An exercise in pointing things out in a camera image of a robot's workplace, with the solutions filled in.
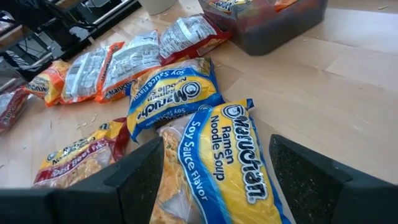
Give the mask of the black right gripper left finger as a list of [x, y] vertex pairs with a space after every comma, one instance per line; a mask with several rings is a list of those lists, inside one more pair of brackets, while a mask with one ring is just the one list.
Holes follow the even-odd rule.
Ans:
[[157, 137], [65, 189], [2, 189], [1, 223], [148, 223], [163, 165]]

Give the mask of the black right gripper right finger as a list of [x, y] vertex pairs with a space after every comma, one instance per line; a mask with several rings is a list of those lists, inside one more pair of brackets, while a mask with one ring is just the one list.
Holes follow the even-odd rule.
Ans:
[[397, 186], [273, 134], [272, 165], [297, 223], [397, 224]]

